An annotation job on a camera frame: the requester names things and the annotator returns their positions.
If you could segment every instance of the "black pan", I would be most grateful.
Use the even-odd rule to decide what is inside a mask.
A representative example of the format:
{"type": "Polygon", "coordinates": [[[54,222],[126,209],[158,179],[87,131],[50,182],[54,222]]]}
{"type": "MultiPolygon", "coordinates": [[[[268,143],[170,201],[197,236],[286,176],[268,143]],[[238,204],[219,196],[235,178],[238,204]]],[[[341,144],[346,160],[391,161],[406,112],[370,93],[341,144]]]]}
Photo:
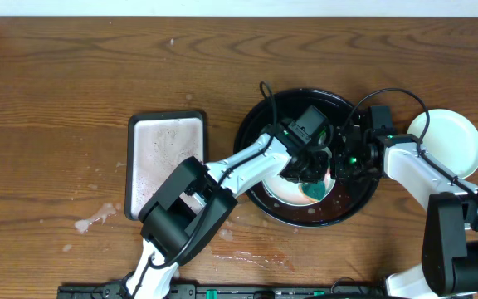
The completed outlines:
{"type": "MultiPolygon", "coordinates": [[[[297,119],[310,105],[324,113],[332,125],[341,126],[354,106],[328,91],[295,89],[275,94],[280,118],[297,119]]],[[[266,101],[256,105],[239,128],[234,144],[234,153],[256,141],[263,127],[272,122],[271,108],[266,101]]],[[[332,145],[342,142],[334,138],[332,145]]],[[[318,203],[307,206],[291,206],[269,196],[262,183],[254,185],[246,194],[265,213],[281,222],[297,227],[320,227],[339,223],[357,213],[372,197],[378,180],[364,179],[361,182],[342,184],[339,181],[331,192],[318,203]]]]}

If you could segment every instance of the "wood grain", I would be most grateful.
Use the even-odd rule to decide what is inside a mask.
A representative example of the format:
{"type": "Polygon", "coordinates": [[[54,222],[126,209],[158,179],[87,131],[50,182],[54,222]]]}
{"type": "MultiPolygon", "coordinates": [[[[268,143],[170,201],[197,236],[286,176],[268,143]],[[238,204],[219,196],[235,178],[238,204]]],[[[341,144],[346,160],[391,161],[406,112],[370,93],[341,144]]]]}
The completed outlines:
{"type": "MultiPolygon", "coordinates": [[[[62,283],[134,270],[140,223],[119,212],[83,235],[73,226],[123,201],[128,118],[205,110],[210,159],[221,159],[261,100],[259,80],[353,102],[405,87],[478,128],[478,19],[0,17],[0,298],[54,297],[62,283]]],[[[421,113],[400,95],[380,103],[400,130],[421,113]]],[[[240,200],[224,225],[233,240],[215,237],[183,279],[326,285],[419,263],[425,214],[392,181],[329,228],[296,232],[240,200]]]]}

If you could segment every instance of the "black cable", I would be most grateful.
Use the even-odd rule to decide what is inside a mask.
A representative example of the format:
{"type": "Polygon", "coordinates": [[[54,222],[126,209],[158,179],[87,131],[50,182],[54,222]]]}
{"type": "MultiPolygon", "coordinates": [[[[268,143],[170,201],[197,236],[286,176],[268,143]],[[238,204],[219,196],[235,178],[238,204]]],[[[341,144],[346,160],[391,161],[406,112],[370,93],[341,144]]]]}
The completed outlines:
{"type": "Polygon", "coordinates": [[[363,133],[363,146],[366,146],[366,142],[368,141],[368,134],[372,132],[372,128],[367,128],[363,133]]]}
{"type": "Polygon", "coordinates": [[[138,284],[136,285],[136,288],[134,289],[134,292],[132,293],[132,298],[136,298],[136,293],[139,291],[141,286],[143,285],[143,277],[145,277],[145,273],[147,273],[147,270],[149,270],[149,263],[145,265],[145,268],[143,268],[143,271],[141,272],[141,276],[139,277],[138,284]]]}
{"type": "Polygon", "coordinates": [[[407,91],[407,90],[404,90],[403,88],[396,88],[396,87],[392,87],[392,88],[383,88],[381,90],[378,90],[378,91],[374,91],[372,92],[371,94],[365,96],[353,109],[352,111],[349,113],[348,115],[348,118],[346,119],[346,121],[343,123],[342,127],[340,128],[340,131],[339,132],[344,132],[344,129],[346,128],[346,125],[349,123],[352,115],[355,113],[355,111],[357,110],[357,108],[363,104],[363,102],[365,102],[367,99],[371,98],[372,96],[375,96],[375,95],[378,95],[380,93],[384,93],[384,92],[387,92],[387,91],[399,91],[399,92],[402,92],[404,94],[407,94],[409,96],[411,96],[414,100],[416,100],[418,103],[420,103],[420,105],[422,106],[424,112],[425,112],[425,116],[426,116],[426,121],[425,121],[425,125],[423,127],[423,131],[422,133],[420,134],[420,138],[418,138],[418,141],[416,143],[416,151],[418,152],[418,155],[420,155],[424,161],[426,161],[429,165],[431,165],[431,167],[433,167],[436,171],[438,171],[438,173],[440,173],[441,175],[443,175],[446,179],[449,179],[451,181],[451,184],[455,184],[456,186],[458,186],[460,189],[466,191],[466,193],[468,194],[468,196],[472,197],[478,204],[478,195],[475,194],[471,189],[469,189],[468,187],[466,187],[463,183],[459,182],[458,181],[458,177],[457,176],[451,176],[450,174],[448,174],[444,169],[442,169],[440,166],[436,165],[435,163],[433,163],[427,156],[426,156],[426,152],[425,150],[422,150],[422,141],[423,141],[423,137],[425,136],[425,134],[427,133],[427,129],[429,129],[429,124],[431,123],[431,116],[429,116],[429,110],[428,108],[425,106],[425,103],[423,102],[422,99],[420,99],[418,96],[416,96],[415,94],[413,94],[412,92],[410,91],[407,91]]]}
{"type": "MultiPolygon", "coordinates": [[[[272,107],[272,117],[273,117],[273,125],[272,125],[272,132],[271,132],[271,136],[269,138],[269,141],[268,143],[265,145],[265,148],[243,160],[241,160],[240,162],[234,164],[233,166],[231,166],[230,168],[228,168],[221,176],[221,178],[218,180],[217,182],[217,187],[218,186],[221,186],[222,182],[224,181],[224,179],[226,179],[226,177],[234,170],[236,169],[237,167],[251,161],[252,159],[260,156],[261,154],[264,154],[266,152],[266,150],[268,150],[268,148],[271,146],[271,143],[272,143],[272,140],[274,139],[274,135],[276,134],[276,125],[277,125],[277,109],[276,109],[276,100],[274,99],[274,95],[272,94],[272,90],[271,90],[271,87],[265,83],[264,81],[261,81],[260,84],[259,84],[259,88],[260,88],[260,91],[261,91],[261,94],[263,95],[263,97],[265,98],[264,100],[268,100],[271,104],[271,107],[272,107]],[[267,96],[266,93],[265,93],[265,88],[267,89],[269,95],[267,96]]],[[[207,216],[207,213],[209,211],[209,207],[211,207],[211,204],[213,202],[213,199],[215,197],[215,193],[212,194],[212,197],[208,200],[207,202],[207,205],[206,207],[203,209],[202,211],[202,214],[200,216],[200,219],[198,220],[198,223],[197,225],[195,226],[195,229],[193,230],[193,233],[191,234],[191,236],[189,236],[189,239],[185,242],[185,244],[182,246],[182,248],[180,248],[180,250],[178,251],[178,253],[172,257],[170,260],[164,262],[163,264],[161,265],[154,265],[152,263],[152,256],[149,257],[149,260],[148,260],[148,264],[147,266],[153,268],[154,270],[160,270],[160,269],[164,269],[166,267],[170,267],[172,266],[174,263],[176,263],[178,261],[178,259],[186,252],[186,250],[188,249],[189,245],[191,245],[191,243],[193,242],[193,240],[196,238],[196,236],[198,235],[198,232],[200,231],[200,228],[202,227],[202,224],[204,223],[204,220],[206,219],[206,216],[207,216]]]]}
{"type": "MultiPolygon", "coordinates": [[[[352,277],[341,277],[339,279],[337,279],[336,282],[334,282],[334,284],[331,286],[331,293],[334,294],[334,291],[335,291],[335,287],[337,287],[337,285],[339,284],[339,282],[343,281],[343,280],[350,280],[352,282],[355,282],[355,279],[353,279],[352,277]]],[[[364,295],[364,292],[363,292],[363,289],[361,289],[360,286],[356,286],[358,288],[358,291],[361,292],[361,294],[364,295]]]]}

